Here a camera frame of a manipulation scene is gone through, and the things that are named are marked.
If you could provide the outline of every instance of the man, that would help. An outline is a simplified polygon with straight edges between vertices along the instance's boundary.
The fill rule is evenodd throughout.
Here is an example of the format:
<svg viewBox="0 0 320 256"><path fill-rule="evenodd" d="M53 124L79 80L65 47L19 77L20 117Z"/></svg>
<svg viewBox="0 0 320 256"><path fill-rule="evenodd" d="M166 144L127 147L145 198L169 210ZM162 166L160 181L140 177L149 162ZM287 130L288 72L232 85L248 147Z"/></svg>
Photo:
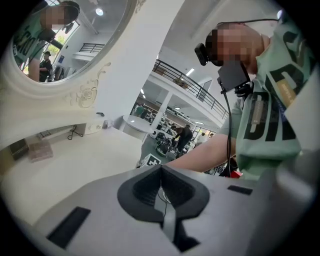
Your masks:
<svg viewBox="0 0 320 256"><path fill-rule="evenodd" d="M184 147L187 145L187 143L192 139L193 134L190 130L190 125L186 125L184 128L178 128L176 130L177 135L172 138L172 143L174 143L175 139L180 136L180 139L178 141L177 150L181 152Z"/></svg>
<svg viewBox="0 0 320 256"><path fill-rule="evenodd" d="M198 136L198 140L196 141L194 148L200 146L202 143L205 143L207 140L208 137L206 136L206 134L204 132L201 133L201 135Z"/></svg>
<svg viewBox="0 0 320 256"><path fill-rule="evenodd" d="M144 107L142 104L139 104L135 107L133 115L136 117L140 117L141 114L145 111Z"/></svg>
<svg viewBox="0 0 320 256"><path fill-rule="evenodd" d="M44 83L47 79L47 77L50 75L50 72L52 71L51 61L49 59L49 56L51 56L50 51L46 51L43 54L43 61L40 63L40 77L39 82Z"/></svg>
<svg viewBox="0 0 320 256"><path fill-rule="evenodd" d="M34 11L13 36L13 54L20 67L28 60L29 78L40 80L40 58L43 47L54 37L54 25L68 25L79 15L80 7L73 1L48 6L41 3L41 9Z"/></svg>
<svg viewBox="0 0 320 256"><path fill-rule="evenodd" d="M253 94L231 111L231 157L242 177L257 180L265 170L297 156L300 144L285 110L294 101L316 60L294 22L282 15L272 38L245 24L223 24L206 40L210 61L241 60L253 79ZM209 141L169 163L205 172L227 160L229 120Z"/></svg>

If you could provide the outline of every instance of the person in black shirt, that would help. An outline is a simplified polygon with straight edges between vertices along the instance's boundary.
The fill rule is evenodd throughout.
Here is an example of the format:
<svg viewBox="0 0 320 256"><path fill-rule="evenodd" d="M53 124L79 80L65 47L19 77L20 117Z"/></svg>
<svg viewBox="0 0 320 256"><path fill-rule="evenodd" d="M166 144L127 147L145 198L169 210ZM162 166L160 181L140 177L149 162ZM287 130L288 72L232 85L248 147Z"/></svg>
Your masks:
<svg viewBox="0 0 320 256"><path fill-rule="evenodd" d="M52 69L51 61L49 59L49 56L51 56L50 51L46 51L43 55L43 61L40 63L40 77L39 82L45 82L47 77L50 75L50 71Z"/></svg>
<svg viewBox="0 0 320 256"><path fill-rule="evenodd" d="M189 128L190 126L189 125L186 125L184 128L178 128L176 130L177 132L177 135L175 136L175 138L172 139L172 142L175 141L176 138L178 138L180 136L180 139L179 139L179 142L178 142L178 145L177 145L177 150L179 152L181 152L185 145L192 139L193 137L193 134L192 134L192 131L190 130Z"/></svg>

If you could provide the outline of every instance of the black railing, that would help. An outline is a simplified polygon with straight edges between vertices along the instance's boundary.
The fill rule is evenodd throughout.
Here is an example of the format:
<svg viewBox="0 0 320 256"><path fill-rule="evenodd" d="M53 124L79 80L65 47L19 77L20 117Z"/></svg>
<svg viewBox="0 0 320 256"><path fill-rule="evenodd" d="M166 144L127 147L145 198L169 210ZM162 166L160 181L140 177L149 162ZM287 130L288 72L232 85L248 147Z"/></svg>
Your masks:
<svg viewBox="0 0 320 256"><path fill-rule="evenodd" d="M209 105L223 120L227 119L227 110L207 90L178 69L157 59L152 71L174 82L203 103Z"/></svg>
<svg viewBox="0 0 320 256"><path fill-rule="evenodd" d="M80 52L97 54L102 50L104 46L105 45L101 43L84 43L80 49Z"/></svg>

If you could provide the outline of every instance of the white mirror frame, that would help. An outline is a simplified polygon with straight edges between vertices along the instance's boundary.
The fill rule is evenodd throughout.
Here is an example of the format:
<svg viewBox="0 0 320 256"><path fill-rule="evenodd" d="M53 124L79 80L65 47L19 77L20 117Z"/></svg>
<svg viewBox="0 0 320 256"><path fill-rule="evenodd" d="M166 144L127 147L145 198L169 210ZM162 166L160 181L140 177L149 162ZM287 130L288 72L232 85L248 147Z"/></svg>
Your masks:
<svg viewBox="0 0 320 256"><path fill-rule="evenodd" d="M35 100L45 100L66 95L74 88L80 87L76 100L79 102L79 106L81 108L88 108L93 104L97 96L99 75L104 72L104 67L111 65L110 62L102 64L101 60L108 54L110 49L120 38L133 14L135 12L137 13L141 6L146 2L146 0L127 1L122 19L112 37L105 44L103 49L93 58L93 60L75 74L72 74L63 80L50 83L33 81L18 67L13 54L13 40L10 40L10 43L8 44L1 59L0 75L2 83L4 82L6 86L9 86L16 92Z"/></svg>

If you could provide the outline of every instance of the ceiling light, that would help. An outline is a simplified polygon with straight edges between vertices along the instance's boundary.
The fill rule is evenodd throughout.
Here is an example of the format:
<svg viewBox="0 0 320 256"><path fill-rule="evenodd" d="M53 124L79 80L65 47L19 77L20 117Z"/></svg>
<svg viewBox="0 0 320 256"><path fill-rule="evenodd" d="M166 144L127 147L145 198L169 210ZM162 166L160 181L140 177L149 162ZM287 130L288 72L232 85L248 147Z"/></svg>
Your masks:
<svg viewBox="0 0 320 256"><path fill-rule="evenodd" d="M95 13L96 13L97 15L99 15L99 16L104 15L104 11L103 11L102 9L100 9L100 8L95 9Z"/></svg>
<svg viewBox="0 0 320 256"><path fill-rule="evenodd" d="M281 15L282 15L282 10L280 10L280 11L278 11L278 13L277 13L277 18L278 18L278 20L281 18Z"/></svg>
<svg viewBox="0 0 320 256"><path fill-rule="evenodd" d="M191 74L193 71L195 71L195 69L194 69L194 68L191 68L190 71L186 74L186 76L187 76L187 77L190 76L190 74Z"/></svg>

